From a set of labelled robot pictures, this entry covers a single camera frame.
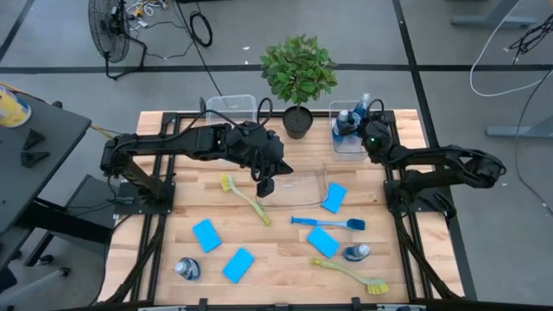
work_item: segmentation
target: yellow container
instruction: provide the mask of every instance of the yellow container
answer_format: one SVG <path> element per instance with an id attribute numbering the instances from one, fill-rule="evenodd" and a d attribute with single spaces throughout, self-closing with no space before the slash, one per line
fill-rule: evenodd
<path id="1" fill-rule="evenodd" d="M 31 116 L 31 107 L 22 101 L 7 88 L 0 86 L 0 126 L 9 128 L 24 124 Z"/>

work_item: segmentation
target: clear plastic bin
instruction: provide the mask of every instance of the clear plastic bin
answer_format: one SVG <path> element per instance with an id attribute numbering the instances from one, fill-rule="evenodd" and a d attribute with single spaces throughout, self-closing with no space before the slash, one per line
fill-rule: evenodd
<path id="1" fill-rule="evenodd" d="M 327 167 L 321 158 L 289 162 L 294 173 L 277 175 L 275 191 L 256 202 L 265 210 L 289 210 L 318 207 L 327 195 Z"/>
<path id="2" fill-rule="evenodd" d="M 330 106 L 328 107 L 330 130 L 334 128 L 336 116 L 338 116 L 340 111 L 352 111 L 358 102 L 359 101 L 341 100 L 330 103 Z M 335 161 L 362 162 L 367 158 L 365 148 L 361 145 L 361 138 L 359 138 L 357 134 L 345 136 L 342 142 L 336 142 L 331 133 L 330 143 L 333 145 L 333 159 Z"/>
<path id="3" fill-rule="evenodd" d="M 232 95 L 210 98 L 206 103 L 206 109 L 212 109 L 223 113 L 237 124 L 244 121 L 256 121 L 257 102 L 251 95 Z M 226 122 L 224 118 L 208 112 L 206 113 L 207 125 Z"/>

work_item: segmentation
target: yellow dish brush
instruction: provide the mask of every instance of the yellow dish brush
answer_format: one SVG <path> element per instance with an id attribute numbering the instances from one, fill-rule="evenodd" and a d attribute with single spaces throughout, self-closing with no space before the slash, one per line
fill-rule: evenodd
<path id="1" fill-rule="evenodd" d="M 244 200 L 247 200 L 248 203 L 250 203 L 251 207 L 253 207 L 253 209 L 256 211 L 259 218 L 261 218 L 263 220 L 265 225 L 270 224 L 269 218 L 267 218 L 267 215 L 265 215 L 265 212 L 261 209 L 261 207 L 259 207 L 257 202 L 251 200 L 250 198 L 245 196 L 245 194 L 242 194 L 240 192 L 240 190 L 238 190 L 238 188 L 236 188 L 236 185 L 234 185 L 234 181 L 232 180 L 232 176 L 230 176 L 228 174 L 222 174 L 221 175 L 221 186 L 223 187 L 223 191 L 225 191 L 225 193 L 228 193 L 229 191 L 232 190 L 235 194 L 241 196 Z"/>
<path id="2" fill-rule="evenodd" d="M 316 259 L 313 257 L 311 258 L 311 264 L 320 265 L 323 268 L 334 269 L 346 273 L 347 275 L 366 285 L 366 291 L 371 295 L 382 295 L 390 290 L 388 289 L 388 285 L 386 285 L 386 283 L 382 279 L 371 279 L 368 277 L 358 276 L 353 271 L 348 270 L 340 266 L 339 264 L 333 263 L 328 260 Z"/>

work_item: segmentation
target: concrete floor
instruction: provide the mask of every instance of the concrete floor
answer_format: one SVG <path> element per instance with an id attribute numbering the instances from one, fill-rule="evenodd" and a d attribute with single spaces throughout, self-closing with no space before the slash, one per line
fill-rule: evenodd
<path id="1" fill-rule="evenodd" d="M 454 14 L 487 12 L 496 1 L 403 0 L 405 20 L 419 65 L 472 65 L 491 30 L 452 27 Z M 3 41 L 25 1 L 3 3 L 0 10 L 0 41 Z M 406 65 L 402 38 L 391 1 L 319 0 L 256 1 L 233 0 L 200 4 L 213 27 L 213 45 L 202 49 L 208 65 L 259 63 L 264 47 L 283 41 L 287 35 L 318 35 L 319 42 L 339 63 Z M 182 5 L 185 15 L 195 4 Z M 35 0 L 0 70 L 7 67 L 101 67 L 103 60 L 92 45 L 88 29 L 87 1 Z M 513 14 L 531 16 L 539 22 L 553 13 L 546 0 L 522 2 Z M 157 10 L 147 22 L 177 22 L 174 12 Z M 481 64 L 509 64 L 513 52 L 504 51 L 524 30 L 498 32 Z M 190 39 L 182 29 L 170 25 L 141 30 L 140 38 L 151 53 L 179 54 Z M 520 57 L 522 64 L 551 64 L 551 38 Z M 119 66 L 131 66 L 139 59 L 139 48 L 131 45 Z M 172 60 L 149 57 L 147 66 L 200 65 L 192 48 L 188 55 Z M 339 71 L 339 84 L 331 96 L 308 104 L 325 108 L 332 100 L 355 100 L 372 92 L 387 108 L 417 108 L 415 88 L 409 71 Z M 499 92 L 541 79 L 542 72 L 476 73 L 475 84 L 482 92 Z M 467 72 L 421 73 L 423 86 L 441 144 L 458 144 L 483 149 L 499 157 L 508 168 L 495 188 L 474 190 L 453 187 L 454 202 L 470 269 L 479 300 L 553 305 L 550 288 L 553 271 L 553 221 L 541 202 L 518 180 L 514 169 L 512 139 L 489 138 L 487 125 L 516 125 L 531 90 L 498 98 L 481 98 L 472 93 Z M 225 95 L 249 93 L 257 99 L 270 94 L 259 72 L 213 73 Z M 216 91 L 206 73 L 137 73 L 118 82 L 102 73 L 0 74 L 0 81 L 17 86 L 48 101 L 60 100 L 64 108 L 89 117 L 95 124 L 122 132 L 136 128 L 140 111 L 197 110 L 198 98 L 211 98 Z M 553 113 L 551 81 L 534 97 L 523 124 L 533 124 Z M 287 105 L 279 101 L 277 108 Z M 41 197 L 64 204 L 86 174 L 101 178 L 99 155 L 105 139 L 90 131 L 44 189 Z M 548 191 L 553 178 L 548 140 L 520 140 L 518 160 L 522 175 L 553 204 Z M 24 245 L 29 254 L 40 237 L 35 233 Z M 55 255 L 53 266 L 23 268 L 14 262 L 20 285 L 32 282 L 60 265 L 74 274 L 33 297 L 44 303 L 34 309 L 83 306 L 98 290 L 102 258 L 56 238 L 47 253 Z M 30 309 L 28 297 L 14 301 Z"/>

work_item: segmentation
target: wooden tabletop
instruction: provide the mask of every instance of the wooden tabletop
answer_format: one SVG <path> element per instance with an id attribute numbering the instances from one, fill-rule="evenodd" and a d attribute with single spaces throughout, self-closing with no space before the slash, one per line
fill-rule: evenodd
<path id="1" fill-rule="evenodd" d="M 402 145 L 408 148 L 424 147 L 416 110 L 395 110 L 395 113 Z M 158 133 L 162 114 L 162 111 L 143 111 L 137 133 Z M 292 206 L 279 211 L 272 209 L 268 211 L 272 223 L 266 227 L 251 207 L 237 195 L 225 194 L 220 186 L 221 173 L 231 174 L 240 190 L 254 198 L 255 183 L 251 181 L 249 169 L 240 169 L 226 162 L 199 162 L 184 155 L 177 156 L 175 206 L 165 229 L 156 304 L 195 305 L 200 298 L 207 298 L 209 304 L 349 303 L 355 296 L 362 302 L 408 301 L 396 229 L 385 205 L 383 167 L 370 163 L 368 159 L 363 162 L 336 161 L 326 117 L 316 118 L 311 130 L 301 140 L 288 138 L 279 118 L 271 119 L 266 127 L 275 130 L 281 137 L 284 160 L 292 168 L 314 163 L 313 170 L 317 170 L 323 161 L 327 182 L 337 182 L 347 188 L 340 211 L 334 215 L 318 206 Z M 135 161 L 146 172 L 151 172 L 153 156 L 135 157 Z M 287 189 L 281 197 L 289 199 L 291 204 L 305 201 L 312 197 L 309 193 L 314 191 L 314 187 L 306 180 L 303 187 Z M 365 286 L 350 276 L 312 266 L 309 263 L 311 257 L 323 256 L 306 242 L 311 228 L 290 224 L 291 216 L 336 221 L 363 219 L 366 230 L 362 232 L 327 229 L 340 242 L 332 261 L 356 270 L 362 276 L 384 279 L 390 291 L 384 295 L 368 295 Z M 462 295 L 461 280 L 443 217 L 440 213 L 418 213 L 417 218 L 426 258 L 445 283 Z M 203 219 L 211 220 L 223 242 L 209 253 L 201 250 L 192 233 L 192 226 Z M 134 265 L 142 225 L 143 216 L 136 215 L 115 232 L 100 300 L 113 294 Z M 368 244 L 371 255 L 358 263 L 347 262 L 341 251 L 357 243 Z M 240 247 L 246 248 L 255 261 L 240 282 L 232 284 L 221 271 Z M 173 271 L 182 257 L 192 257 L 199 262 L 200 280 L 186 281 Z M 417 295 L 422 296 L 418 268 L 412 258 L 411 262 Z M 149 266 L 143 274 L 142 298 L 145 297 L 148 277 Z"/>

